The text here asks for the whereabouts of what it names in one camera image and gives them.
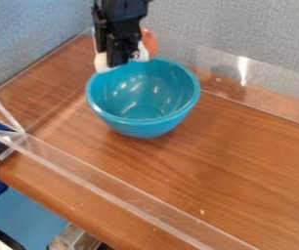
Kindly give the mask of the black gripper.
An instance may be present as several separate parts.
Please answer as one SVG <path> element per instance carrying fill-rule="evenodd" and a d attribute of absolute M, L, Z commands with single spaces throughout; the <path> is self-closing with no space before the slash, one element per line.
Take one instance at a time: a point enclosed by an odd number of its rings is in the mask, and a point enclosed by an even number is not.
<path fill-rule="evenodd" d="M 106 64 L 117 67 L 140 56 L 140 22 L 150 0 L 93 0 L 94 47 L 106 51 Z"/>

